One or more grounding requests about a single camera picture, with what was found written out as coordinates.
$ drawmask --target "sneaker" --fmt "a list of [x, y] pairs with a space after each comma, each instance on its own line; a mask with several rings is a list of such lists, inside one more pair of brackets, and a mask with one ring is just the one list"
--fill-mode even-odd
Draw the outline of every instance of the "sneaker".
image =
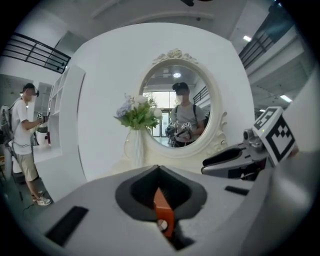
[[52, 203], [51, 199], [40, 196], [40, 199], [36, 201], [39, 206], [48, 206]]
[[[45, 192], [42, 191], [42, 190], [41, 190], [41, 191], [38, 191], [38, 194], [40, 195], [40, 197], [42, 197], [42, 196], [44, 195], [44, 193], [45, 193]], [[35, 197], [34, 195], [32, 195], [31, 197], [32, 197], [32, 201], [34, 201], [34, 202], [37, 201], [37, 199], [36, 199], [36, 197]]]

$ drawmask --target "khaki shorts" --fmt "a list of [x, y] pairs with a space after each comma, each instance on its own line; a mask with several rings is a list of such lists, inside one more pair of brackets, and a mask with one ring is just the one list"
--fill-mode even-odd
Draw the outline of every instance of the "khaki shorts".
[[28, 182], [32, 182], [38, 177], [38, 172], [35, 166], [34, 157], [30, 154], [16, 154], [20, 168]]

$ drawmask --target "white t-shirt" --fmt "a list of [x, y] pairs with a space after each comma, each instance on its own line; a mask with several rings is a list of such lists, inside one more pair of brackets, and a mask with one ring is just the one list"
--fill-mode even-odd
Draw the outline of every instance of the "white t-shirt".
[[11, 126], [14, 133], [13, 149], [18, 155], [31, 154], [31, 130], [23, 128], [21, 122], [28, 120], [27, 105], [21, 99], [12, 108]]
[[[189, 104], [187, 106], [178, 105], [175, 108], [172, 109], [170, 118], [173, 122], [178, 122], [178, 128], [177, 133], [181, 132], [181, 126], [184, 123], [190, 123], [192, 125], [192, 130], [195, 131], [198, 128], [198, 122], [203, 121], [206, 116], [204, 111], [199, 107], [195, 106], [195, 113], [194, 113], [194, 105]], [[194, 142], [197, 140], [200, 136], [194, 135], [189, 141], [187, 142]], [[175, 138], [178, 142], [186, 142], [183, 138], [176, 137]]]

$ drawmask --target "hand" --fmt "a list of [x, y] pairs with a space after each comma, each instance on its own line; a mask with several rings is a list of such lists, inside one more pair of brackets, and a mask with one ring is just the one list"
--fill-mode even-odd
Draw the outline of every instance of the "hand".
[[193, 135], [193, 132], [189, 131], [189, 134], [184, 136], [182, 139], [184, 140], [184, 142], [189, 142]]

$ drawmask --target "ornate mirror frame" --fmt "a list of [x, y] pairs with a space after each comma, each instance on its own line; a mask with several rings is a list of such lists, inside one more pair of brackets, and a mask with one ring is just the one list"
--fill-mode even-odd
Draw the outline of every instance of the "ornate mirror frame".
[[161, 155], [173, 159], [191, 157], [203, 150], [206, 151], [207, 155], [213, 154], [217, 151], [215, 150], [217, 145], [226, 144], [226, 138], [222, 132], [222, 126], [226, 124], [225, 122], [222, 123], [222, 118], [226, 113], [223, 113], [222, 97], [217, 82], [211, 72], [204, 65], [191, 57], [188, 53], [182, 53], [179, 49], [170, 50], [167, 54], [161, 54], [158, 58], [153, 60], [151, 67], [144, 74], [141, 82], [139, 83], [139, 91], [137, 94], [143, 94], [144, 87], [155, 71], [173, 65], [184, 66], [196, 72], [207, 86], [211, 101], [210, 117], [207, 127], [200, 138], [198, 138], [194, 143], [180, 148], [172, 148], [162, 145], [145, 129], [142, 132], [144, 144], [146, 147], [156, 150]]

